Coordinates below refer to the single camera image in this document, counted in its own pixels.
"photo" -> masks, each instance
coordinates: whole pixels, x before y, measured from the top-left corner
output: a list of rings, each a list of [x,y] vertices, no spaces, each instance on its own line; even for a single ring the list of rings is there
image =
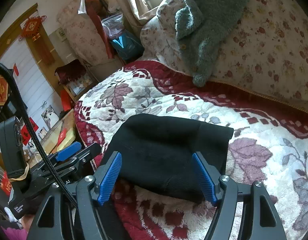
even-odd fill
[[[64,30],[62,28],[58,28],[56,30],[56,35],[59,37],[59,39],[61,40],[61,42],[65,41],[66,38],[66,34],[64,32]]]
[[[45,129],[45,127],[43,127],[39,132],[38,132],[38,136],[43,139],[45,137],[45,135],[47,135],[47,131]]]
[[[51,105],[45,109],[45,111],[42,113],[42,117],[49,129],[51,129],[59,120],[58,115],[55,113]]]
[[[36,146],[35,146],[32,138],[30,139],[29,143],[27,144],[27,148],[31,152],[31,154],[34,154],[36,152]]]

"bedspread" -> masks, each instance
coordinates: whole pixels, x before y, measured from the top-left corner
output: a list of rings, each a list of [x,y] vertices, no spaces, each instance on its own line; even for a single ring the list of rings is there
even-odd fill
[[[153,58],[192,75],[175,40],[175,13],[184,0],[166,0],[141,31],[141,59]],[[295,0],[249,0],[222,42],[210,78],[308,110],[308,18]]]
[[[307,113],[223,83],[197,88],[191,77],[156,61],[126,65],[87,92],[74,113],[85,144],[102,146],[96,166],[114,133],[135,114],[232,127],[226,174],[236,182],[264,183],[287,239],[301,239],[308,230]],[[209,202],[161,196],[123,180],[117,181],[112,198],[133,240],[204,239],[215,212]],[[238,236],[242,206],[237,205],[232,240]]]

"black cable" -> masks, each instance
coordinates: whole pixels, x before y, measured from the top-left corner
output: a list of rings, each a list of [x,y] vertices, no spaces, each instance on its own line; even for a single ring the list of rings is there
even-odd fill
[[[57,184],[61,187],[62,191],[64,192],[65,196],[68,198],[68,200],[77,208],[77,201],[76,199],[71,195],[71,193],[68,191],[68,189],[65,187],[64,182],[60,178],[60,176],[57,174],[56,170],[54,169],[50,159],[47,157],[43,147],[41,146],[41,143],[39,142],[37,135],[30,123],[29,116],[27,115],[27,112],[24,107],[24,103],[22,101],[22,97],[20,94],[20,91],[18,90],[18,87],[16,85],[16,82],[14,80],[14,77],[9,73],[8,69],[0,63],[0,74],[4,77],[6,82],[8,83],[15,100],[17,102],[17,106],[21,112],[21,115],[23,117],[24,123],[27,127],[27,130],[29,131],[29,134],[31,135],[33,142],[36,146],[36,149],[38,150],[39,154],[41,155],[44,163],[47,165],[50,173],[53,175],[55,181]]]

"plastic bag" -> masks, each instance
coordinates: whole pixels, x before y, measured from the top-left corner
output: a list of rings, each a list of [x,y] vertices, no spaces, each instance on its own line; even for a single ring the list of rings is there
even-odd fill
[[[110,40],[117,39],[125,30],[122,13],[115,14],[102,20],[101,22],[103,29]]]
[[[85,0],[81,0],[81,3],[79,5],[78,14],[87,14],[86,12],[86,6],[85,6]]]

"chinese knot decoration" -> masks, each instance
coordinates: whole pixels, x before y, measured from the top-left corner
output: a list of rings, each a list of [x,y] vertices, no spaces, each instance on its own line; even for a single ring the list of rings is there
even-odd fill
[[[45,44],[44,39],[39,33],[40,26],[45,19],[46,15],[29,18],[25,23],[24,28],[22,29],[22,33],[19,36],[19,41],[21,41],[23,38],[32,37],[35,50],[40,55],[42,61],[46,65],[51,65],[55,60],[47,45]]]

